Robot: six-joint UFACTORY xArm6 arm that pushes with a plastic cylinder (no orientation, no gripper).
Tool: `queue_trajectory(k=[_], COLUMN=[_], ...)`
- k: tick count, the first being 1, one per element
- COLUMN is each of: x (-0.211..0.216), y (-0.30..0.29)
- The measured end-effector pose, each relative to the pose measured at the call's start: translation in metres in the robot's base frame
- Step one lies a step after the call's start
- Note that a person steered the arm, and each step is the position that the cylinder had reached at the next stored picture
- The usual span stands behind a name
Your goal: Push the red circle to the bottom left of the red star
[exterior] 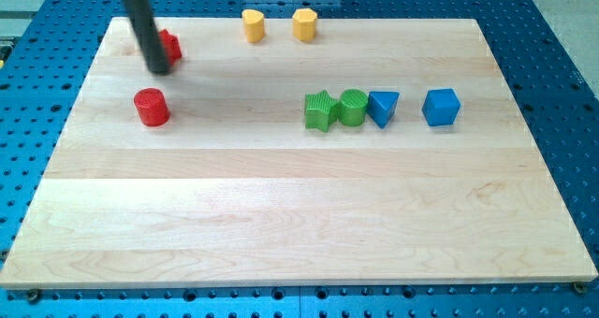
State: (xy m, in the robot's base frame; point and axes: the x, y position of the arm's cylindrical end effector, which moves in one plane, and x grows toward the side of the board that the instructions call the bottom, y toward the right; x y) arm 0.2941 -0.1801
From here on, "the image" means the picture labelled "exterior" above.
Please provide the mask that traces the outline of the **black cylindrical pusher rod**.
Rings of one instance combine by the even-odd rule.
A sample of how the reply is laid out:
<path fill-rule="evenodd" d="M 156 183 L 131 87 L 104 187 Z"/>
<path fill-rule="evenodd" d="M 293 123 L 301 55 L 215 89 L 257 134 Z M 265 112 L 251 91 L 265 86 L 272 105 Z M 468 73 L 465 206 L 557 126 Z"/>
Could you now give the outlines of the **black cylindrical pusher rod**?
<path fill-rule="evenodd" d="M 154 22 L 150 0 L 122 0 L 148 70 L 165 75 L 171 65 Z"/>

